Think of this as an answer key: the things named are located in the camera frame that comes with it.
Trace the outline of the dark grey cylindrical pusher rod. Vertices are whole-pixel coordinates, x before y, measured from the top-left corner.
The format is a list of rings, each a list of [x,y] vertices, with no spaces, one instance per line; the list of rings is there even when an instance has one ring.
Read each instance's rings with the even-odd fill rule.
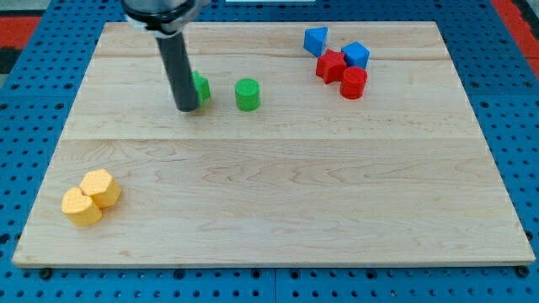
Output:
[[[198,94],[181,33],[170,38],[157,38],[163,65],[177,110],[191,112],[199,108]]]

